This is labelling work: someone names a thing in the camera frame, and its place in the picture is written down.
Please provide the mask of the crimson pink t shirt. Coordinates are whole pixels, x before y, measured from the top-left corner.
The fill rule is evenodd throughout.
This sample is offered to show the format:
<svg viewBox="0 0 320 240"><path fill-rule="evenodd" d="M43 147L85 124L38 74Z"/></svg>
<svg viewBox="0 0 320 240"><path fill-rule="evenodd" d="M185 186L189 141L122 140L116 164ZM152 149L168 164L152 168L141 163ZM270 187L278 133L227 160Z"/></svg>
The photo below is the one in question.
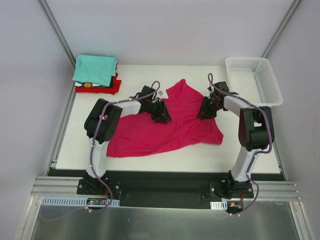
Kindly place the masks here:
<svg viewBox="0 0 320 240"><path fill-rule="evenodd" d="M122 117L108 144L108 157L144 157L199 143L222 144L224 135L215 119L197 117L204 98L200 92L181 79L166 93L164 101L172 121L156 123L148 113Z"/></svg>

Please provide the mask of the white plastic basket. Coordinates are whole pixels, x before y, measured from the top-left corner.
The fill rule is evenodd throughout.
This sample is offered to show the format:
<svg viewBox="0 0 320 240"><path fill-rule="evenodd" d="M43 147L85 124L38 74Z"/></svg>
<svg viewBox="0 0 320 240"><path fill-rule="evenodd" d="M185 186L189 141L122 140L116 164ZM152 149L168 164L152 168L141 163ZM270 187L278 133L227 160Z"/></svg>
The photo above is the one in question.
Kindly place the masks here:
<svg viewBox="0 0 320 240"><path fill-rule="evenodd" d="M228 57L225 59L227 85L250 103L280 106L283 97L268 59L263 57Z"/></svg>

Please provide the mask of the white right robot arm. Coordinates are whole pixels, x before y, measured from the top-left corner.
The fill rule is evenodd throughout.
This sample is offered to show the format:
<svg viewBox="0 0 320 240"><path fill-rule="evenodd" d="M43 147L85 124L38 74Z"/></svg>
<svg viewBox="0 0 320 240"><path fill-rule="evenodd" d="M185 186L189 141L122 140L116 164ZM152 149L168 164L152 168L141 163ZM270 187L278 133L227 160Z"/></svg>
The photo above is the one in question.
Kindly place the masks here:
<svg viewBox="0 0 320 240"><path fill-rule="evenodd" d="M274 142L272 111L268 106L255 106L230 92L227 83L208 87L209 96L202 100L198 119L213 119L219 110L230 111L239 117L238 141L241 145L237 160L224 182L214 187L214 193L225 199L244 194L252 187L251 173L258 157L268 154Z"/></svg>

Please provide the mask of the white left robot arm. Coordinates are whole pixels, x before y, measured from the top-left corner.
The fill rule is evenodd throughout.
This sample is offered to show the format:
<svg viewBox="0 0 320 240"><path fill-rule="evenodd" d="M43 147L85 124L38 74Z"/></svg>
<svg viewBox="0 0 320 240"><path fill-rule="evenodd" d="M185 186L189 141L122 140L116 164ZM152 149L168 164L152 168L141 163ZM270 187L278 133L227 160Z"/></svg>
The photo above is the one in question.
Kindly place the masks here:
<svg viewBox="0 0 320 240"><path fill-rule="evenodd" d="M167 124L172 121L165 101L157 97L156 89L146 85L128 99L114 102L103 98L97 100L84 123L90 153L86 172L78 182L79 195L111 192L105 177L108 145L121 118L142 113L150 114L155 123Z"/></svg>

